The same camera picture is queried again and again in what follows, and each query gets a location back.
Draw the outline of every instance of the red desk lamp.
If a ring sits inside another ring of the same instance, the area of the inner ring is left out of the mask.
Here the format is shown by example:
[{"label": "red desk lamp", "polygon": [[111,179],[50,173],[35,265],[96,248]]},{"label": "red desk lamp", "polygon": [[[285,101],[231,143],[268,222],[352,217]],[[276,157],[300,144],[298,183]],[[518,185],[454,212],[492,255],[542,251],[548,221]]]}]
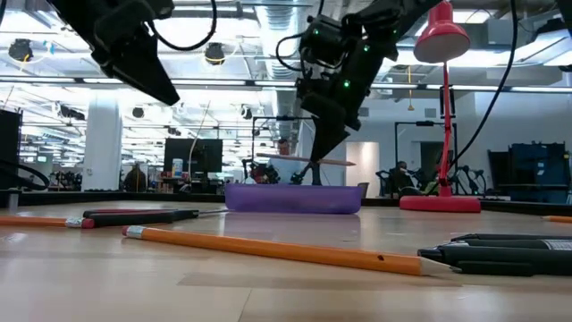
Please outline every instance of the red desk lamp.
[{"label": "red desk lamp", "polygon": [[449,142],[451,134],[449,72],[447,61],[457,58],[469,49],[470,40],[462,27],[453,21],[453,7],[443,1],[429,12],[427,28],[417,40],[414,54],[426,63],[443,63],[443,103],[445,111],[445,139],[439,168],[439,196],[405,196],[400,208],[437,212],[481,212],[481,202],[474,197],[453,197],[447,180],[449,171]]}]

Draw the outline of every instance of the purple plastic tray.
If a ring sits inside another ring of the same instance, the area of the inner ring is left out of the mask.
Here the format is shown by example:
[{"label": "purple plastic tray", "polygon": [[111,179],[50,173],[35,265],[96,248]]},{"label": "purple plastic tray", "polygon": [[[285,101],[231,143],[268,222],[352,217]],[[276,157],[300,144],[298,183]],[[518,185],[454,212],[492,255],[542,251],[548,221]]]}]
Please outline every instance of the purple plastic tray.
[{"label": "purple plastic tray", "polygon": [[288,184],[229,184],[226,207],[241,212],[355,214],[361,208],[360,187]]}]

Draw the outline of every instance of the table surface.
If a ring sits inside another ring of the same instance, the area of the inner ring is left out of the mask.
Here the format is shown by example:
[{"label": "table surface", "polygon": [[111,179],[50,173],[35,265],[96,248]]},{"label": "table surface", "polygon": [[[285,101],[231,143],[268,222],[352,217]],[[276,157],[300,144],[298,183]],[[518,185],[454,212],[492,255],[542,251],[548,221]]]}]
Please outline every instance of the table surface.
[{"label": "table surface", "polygon": [[[20,208],[19,216],[222,207],[117,201]],[[351,216],[216,214],[159,226],[406,254],[464,233],[572,234],[572,225],[538,216],[397,208],[363,208]],[[0,227],[0,315],[6,322],[568,322],[570,303],[572,279],[565,277],[414,277],[124,239],[116,227]]]}]

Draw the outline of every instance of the lamp shade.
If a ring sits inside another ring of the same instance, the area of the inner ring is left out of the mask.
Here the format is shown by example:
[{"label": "lamp shade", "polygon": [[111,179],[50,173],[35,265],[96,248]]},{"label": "lamp shade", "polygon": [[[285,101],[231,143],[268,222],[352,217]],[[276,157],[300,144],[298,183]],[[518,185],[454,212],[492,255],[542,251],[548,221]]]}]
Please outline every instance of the lamp shade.
[{"label": "lamp shade", "polygon": [[417,40],[413,54],[419,62],[443,63],[462,56],[470,45],[465,30],[453,22],[453,6],[442,1],[429,12],[427,28]]}]

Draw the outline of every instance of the black marker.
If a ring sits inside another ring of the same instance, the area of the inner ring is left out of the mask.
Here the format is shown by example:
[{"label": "black marker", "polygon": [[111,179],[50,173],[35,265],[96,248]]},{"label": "black marker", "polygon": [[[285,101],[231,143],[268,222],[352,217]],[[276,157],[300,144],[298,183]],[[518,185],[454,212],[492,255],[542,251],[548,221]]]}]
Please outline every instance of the black marker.
[{"label": "black marker", "polygon": [[480,247],[458,241],[419,250],[418,255],[458,267],[463,274],[572,275],[572,241],[544,242],[552,243],[552,250]]},{"label": "black marker", "polygon": [[572,236],[550,236],[533,234],[502,234],[502,233],[469,233],[459,237],[451,238],[452,242],[482,240],[482,241],[504,241],[504,240],[572,240]]}]

